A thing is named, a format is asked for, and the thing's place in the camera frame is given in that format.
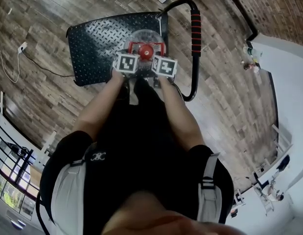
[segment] shoulder strap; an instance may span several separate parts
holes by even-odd
[[[52,193],[51,214],[59,234],[83,234],[85,175],[83,160],[66,165],[58,175]]]
[[[38,221],[39,221],[40,225],[42,226],[42,228],[44,230],[44,233],[46,235],[50,235],[50,233],[49,233],[47,227],[45,226],[45,223],[44,223],[44,221],[43,221],[43,219],[42,219],[42,217],[40,215],[40,192],[38,192],[38,194],[37,194],[35,208],[36,208],[36,213],[37,213]]]
[[[219,153],[212,154],[207,161],[202,182],[198,184],[197,221],[218,223],[222,208],[222,194],[213,180]]]

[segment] black handlebar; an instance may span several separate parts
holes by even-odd
[[[192,55],[192,75],[191,90],[188,96],[182,94],[184,101],[192,101],[197,93],[199,79],[199,59],[201,54],[201,17],[200,11],[193,0],[177,0],[169,4],[159,15],[168,12],[176,6],[187,3],[190,6],[191,14],[191,55]]]

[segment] wooden floor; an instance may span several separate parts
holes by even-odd
[[[257,168],[275,155],[275,134],[270,126],[276,121],[276,112],[269,76],[263,70],[243,69],[242,49],[250,30],[231,0],[194,1],[202,13],[203,48],[198,93],[187,106],[207,145],[221,153],[235,188],[245,190],[251,185],[245,176],[253,172],[245,154]],[[158,0],[0,0],[0,49],[5,67],[15,79],[17,48],[26,40],[26,52],[41,66],[70,75],[69,26],[116,14],[157,11],[166,4]],[[189,8],[180,6],[169,15],[169,52],[179,60],[176,81],[187,94],[191,84]],[[20,79],[14,84],[5,76],[0,61],[5,113],[40,147],[57,131],[54,149],[102,85],[78,87],[73,78],[40,70],[23,55],[20,68]]]

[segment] power cord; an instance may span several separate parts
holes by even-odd
[[[60,77],[72,77],[72,76],[74,76],[74,75],[63,76],[63,75],[54,73],[54,72],[51,71],[51,70],[48,70],[48,69],[46,69],[46,68],[43,68],[43,67],[41,67],[39,64],[37,64],[37,63],[35,62],[35,60],[33,60],[33,59],[31,59],[29,56],[27,56],[26,53],[23,52],[23,48],[21,48],[21,51],[22,51],[22,53],[25,55],[25,57],[27,57],[30,61],[32,61],[35,65],[37,65],[37,66],[38,66],[39,68],[41,68],[42,70],[48,71],[48,72],[50,72],[50,73],[52,73],[52,74],[54,74],[54,75],[56,75],[56,76],[60,76]]]
[[[19,61],[19,53],[18,53],[18,69],[19,69],[19,74],[18,74],[18,78],[17,78],[16,81],[12,80],[12,79],[9,77],[9,75],[6,73],[6,71],[5,71],[5,68],[4,68],[4,66],[3,66],[3,58],[2,58],[1,50],[0,50],[0,57],[1,57],[2,69],[3,69],[4,73],[5,73],[6,76],[11,80],[12,83],[15,83],[15,84],[16,84],[16,83],[18,82],[19,78],[20,78],[20,61]]]

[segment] power outlet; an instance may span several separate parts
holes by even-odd
[[[19,54],[22,53],[22,51],[24,51],[27,47],[27,42],[22,43],[22,45],[18,48],[18,52]]]

